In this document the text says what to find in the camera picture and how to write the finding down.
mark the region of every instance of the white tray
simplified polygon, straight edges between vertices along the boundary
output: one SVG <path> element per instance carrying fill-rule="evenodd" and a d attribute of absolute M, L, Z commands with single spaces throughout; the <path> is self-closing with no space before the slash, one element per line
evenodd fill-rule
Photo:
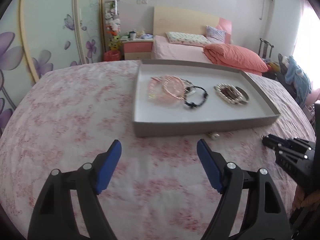
<path fill-rule="evenodd" d="M 190 109 L 183 101 L 175 105 L 148 98 L 151 77 L 174 75 L 203 87 L 209 94 L 199 108 Z M 238 86 L 247 92 L 247 105 L 230 105 L 217 96 L 218 83 Z M 202 90 L 188 97 L 200 103 Z M 134 131 L 139 137 L 202 134 L 270 125 L 280 116 L 276 106 L 243 71 L 219 65 L 176 61 L 144 60 L 139 66 L 133 107 Z"/>

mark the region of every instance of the folded blanket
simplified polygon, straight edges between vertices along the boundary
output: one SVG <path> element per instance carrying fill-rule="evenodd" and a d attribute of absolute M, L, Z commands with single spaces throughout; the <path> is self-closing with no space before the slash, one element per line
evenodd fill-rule
<path fill-rule="evenodd" d="M 268 71 L 266 63 L 255 52 L 232 44 L 208 44 L 204 54 L 213 64 L 241 69 L 262 75 Z"/>

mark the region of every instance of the floral pillow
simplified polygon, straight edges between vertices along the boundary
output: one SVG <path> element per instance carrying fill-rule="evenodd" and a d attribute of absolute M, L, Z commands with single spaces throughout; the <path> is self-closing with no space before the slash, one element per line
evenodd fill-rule
<path fill-rule="evenodd" d="M 219 43 L 219 41 L 220 41 L 220 43 L 225 43 L 225 41 L 226 41 L 226 33 L 227 33 L 226 31 L 218 30 L 216 28 L 213 28 L 213 27 L 207 25 L 207 33 L 206 33 L 205 36 L 207 38 L 208 37 L 212 38 L 212 39 L 208 38 L 208 40 L 215 41 L 213 43 Z"/>
<path fill-rule="evenodd" d="M 169 43 L 172 44 L 183 44 L 197 47 L 203 47 L 204 45 L 211 44 L 211 42 L 203 35 L 177 32 L 167 32 L 166 34 Z"/>

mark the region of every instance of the bedsheet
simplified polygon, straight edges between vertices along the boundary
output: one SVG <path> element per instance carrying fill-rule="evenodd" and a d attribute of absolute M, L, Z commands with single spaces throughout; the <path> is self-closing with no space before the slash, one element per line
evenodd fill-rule
<path fill-rule="evenodd" d="M 168 42 L 167 38 L 163 36 L 154 37 L 151 55 L 153 59 L 174 59 L 212 64 L 212 61 L 204 53 L 203 47 L 171 44 Z M 238 67 L 233 68 L 246 71 L 247 73 L 257 74 L 259 76 L 262 75 L 261 72 L 252 69 L 244 70 Z"/>
<path fill-rule="evenodd" d="M 13 113 L 0 139 L 0 202 L 16 227 L 27 235 L 33 207 L 50 171 L 78 169 L 108 150 L 114 139 L 122 156 L 98 199 L 119 240 L 200 239 L 218 205 L 196 153 L 204 135 L 136 138 L 132 94 L 139 61 L 73 66 L 48 72 Z M 242 169 L 265 167 L 290 212 L 296 184 L 275 165 L 261 136 L 299 136 L 314 140 L 313 129 L 282 85 L 250 74 L 282 115 L 271 126 L 220 133 L 206 139 L 212 150 Z M 71 192 L 81 233 L 84 221 Z M 234 224 L 244 216 L 245 194 Z"/>

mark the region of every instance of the wooden headboard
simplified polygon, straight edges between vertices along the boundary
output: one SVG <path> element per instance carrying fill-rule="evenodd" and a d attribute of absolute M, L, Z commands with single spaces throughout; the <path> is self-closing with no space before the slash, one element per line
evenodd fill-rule
<path fill-rule="evenodd" d="M 231 21 L 189 9 L 155 6 L 153 35 L 166 37 L 166 32 L 205 35 L 207 25 L 226 31 L 229 34 L 229 38 L 231 38 Z"/>

